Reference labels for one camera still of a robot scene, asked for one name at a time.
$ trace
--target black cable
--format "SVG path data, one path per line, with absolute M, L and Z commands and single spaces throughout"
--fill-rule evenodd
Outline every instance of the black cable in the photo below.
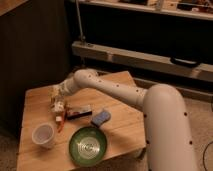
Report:
M 211 141 L 210 143 L 208 143 L 203 151 L 203 167 L 205 169 L 205 171 L 208 171 L 207 168 L 206 168 L 206 163 L 205 163 L 205 155 L 206 155 L 206 151 L 208 149 L 208 147 L 213 144 L 213 141 Z

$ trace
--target paper cup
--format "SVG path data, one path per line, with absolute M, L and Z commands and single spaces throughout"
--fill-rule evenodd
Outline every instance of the paper cup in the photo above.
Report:
M 54 128 L 49 123 L 44 123 L 37 126 L 32 133 L 32 141 L 41 147 L 51 149 L 54 142 Z

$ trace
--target wooden tabletop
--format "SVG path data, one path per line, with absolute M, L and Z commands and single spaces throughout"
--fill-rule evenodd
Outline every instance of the wooden tabletop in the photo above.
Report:
M 0 0 L 0 16 L 27 1 L 28 0 Z
M 129 72 L 102 76 L 106 80 L 135 86 Z M 31 140 L 36 125 L 49 122 L 55 125 L 55 116 L 50 110 L 52 86 L 31 89 L 26 92 L 22 131 L 18 154 L 18 171 L 72 170 L 76 166 L 68 153 L 71 136 L 81 127 L 90 125 L 92 116 L 66 121 L 62 132 L 56 133 L 56 145 L 51 150 L 43 149 Z M 82 89 L 67 97 L 71 106 L 90 104 L 93 115 L 103 108 L 111 113 L 111 119 L 101 126 L 108 141 L 104 159 L 109 159 L 145 147 L 142 113 L 94 89 Z

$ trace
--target chocolate bar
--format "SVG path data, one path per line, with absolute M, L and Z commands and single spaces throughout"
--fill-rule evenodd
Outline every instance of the chocolate bar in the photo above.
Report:
M 91 115 L 92 109 L 90 105 L 80 107 L 67 107 L 66 118 L 68 120 L 80 118 L 83 116 Z

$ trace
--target green bowl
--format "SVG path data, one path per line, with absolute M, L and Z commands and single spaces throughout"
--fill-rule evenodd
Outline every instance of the green bowl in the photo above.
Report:
M 74 133 L 69 142 L 69 153 L 75 164 L 91 167 L 99 163 L 107 149 L 105 134 L 96 127 L 83 127 Z

